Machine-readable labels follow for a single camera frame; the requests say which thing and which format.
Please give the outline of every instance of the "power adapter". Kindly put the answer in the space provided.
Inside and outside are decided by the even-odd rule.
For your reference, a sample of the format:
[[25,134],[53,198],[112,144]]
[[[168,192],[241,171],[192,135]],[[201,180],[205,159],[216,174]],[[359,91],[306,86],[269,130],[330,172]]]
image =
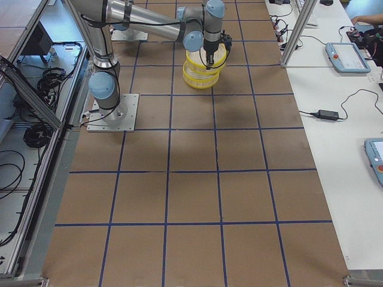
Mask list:
[[339,118],[338,112],[326,111],[325,109],[320,109],[318,112],[310,112],[308,114],[313,115],[314,117],[320,118],[322,120],[329,120],[329,121],[342,120],[341,118]]

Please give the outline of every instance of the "tiled surface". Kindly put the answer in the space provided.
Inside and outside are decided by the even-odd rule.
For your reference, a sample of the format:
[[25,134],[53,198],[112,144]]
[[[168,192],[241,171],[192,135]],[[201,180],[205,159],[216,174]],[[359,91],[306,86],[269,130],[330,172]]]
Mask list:
[[[200,3],[137,1],[167,15],[185,2]],[[81,131],[44,269],[52,286],[82,272],[81,286],[99,287],[342,286],[266,6],[228,1],[226,16],[232,54],[211,89],[185,84],[179,44],[115,44],[121,90],[141,94],[136,131]]]

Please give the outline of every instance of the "yellow basket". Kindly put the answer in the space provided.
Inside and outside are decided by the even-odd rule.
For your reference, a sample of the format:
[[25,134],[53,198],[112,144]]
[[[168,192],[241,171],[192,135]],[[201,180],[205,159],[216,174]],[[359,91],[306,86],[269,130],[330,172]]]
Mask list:
[[220,77],[219,72],[216,72],[214,75],[197,74],[192,69],[190,69],[187,61],[184,63],[183,75],[185,82],[190,87],[200,89],[212,87]]
[[206,64],[206,51],[203,49],[203,47],[197,52],[186,51],[186,61],[189,64],[189,68],[192,69],[195,73],[201,75],[216,74],[225,66],[225,60],[226,49],[224,44],[220,44],[218,50],[214,53],[214,65],[212,67],[219,67],[216,69],[206,70],[206,66],[204,65]]

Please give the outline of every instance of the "stacked yellow bowl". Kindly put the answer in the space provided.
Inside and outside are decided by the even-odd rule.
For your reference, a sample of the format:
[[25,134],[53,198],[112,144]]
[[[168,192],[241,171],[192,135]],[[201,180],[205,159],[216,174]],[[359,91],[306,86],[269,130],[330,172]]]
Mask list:
[[185,82],[193,88],[210,88],[220,77],[220,71],[225,66],[226,49],[220,44],[214,53],[214,65],[207,70],[206,52],[203,48],[197,52],[186,51],[186,62],[184,63],[183,74]]

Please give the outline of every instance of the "white table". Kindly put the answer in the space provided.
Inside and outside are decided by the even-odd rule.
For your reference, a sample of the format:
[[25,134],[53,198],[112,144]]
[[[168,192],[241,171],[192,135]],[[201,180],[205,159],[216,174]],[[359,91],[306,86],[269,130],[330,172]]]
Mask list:
[[[283,17],[293,28],[297,13]],[[283,15],[289,5],[269,4],[270,14]],[[332,6],[317,4],[314,14],[318,29],[305,29],[323,42],[340,42],[338,29],[351,26],[339,0]],[[338,111],[340,104],[360,88],[379,94],[382,69],[369,61],[367,75],[337,73],[331,66],[324,46],[315,39],[302,38],[304,46],[295,51],[288,63],[288,76],[300,110]],[[344,105],[349,119],[329,122],[302,115],[315,164],[333,218],[339,243],[349,270],[383,269],[383,187],[378,184],[364,151],[367,138],[383,138],[383,115],[373,106],[376,96],[361,91]]]

